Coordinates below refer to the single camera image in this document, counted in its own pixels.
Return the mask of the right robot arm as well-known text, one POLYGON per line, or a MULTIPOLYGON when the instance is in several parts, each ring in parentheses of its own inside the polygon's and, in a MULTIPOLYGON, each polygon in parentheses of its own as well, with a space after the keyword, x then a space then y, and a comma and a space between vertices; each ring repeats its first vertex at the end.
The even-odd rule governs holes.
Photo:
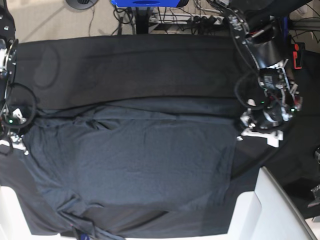
POLYGON ((0 2, 0 144, 8 147, 8 151, 1 151, 0 154, 6 157, 14 150, 29 155, 19 130, 30 125, 37 113, 37 100, 33 91, 15 82, 18 45, 14 17, 9 11, 7 2, 2 0, 0 2), (12 92, 15 88, 30 94, 31 107, 28 117, 24 117, 19 108, 10 110, 12 92))

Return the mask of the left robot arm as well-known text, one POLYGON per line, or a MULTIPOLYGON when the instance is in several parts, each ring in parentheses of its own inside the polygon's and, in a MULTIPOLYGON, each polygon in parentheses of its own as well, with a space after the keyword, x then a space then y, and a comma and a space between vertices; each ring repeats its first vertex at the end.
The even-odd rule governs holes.
POLYGON ((243 137, 265 138, 277 148, 285 129, 302 108, 298 84, 289 70, 301 68, 303 46, 291 43, 288 16, 303 0, 221 0, 216 4, 249 73, 234 93, 245 107, 240 121, 243 137))

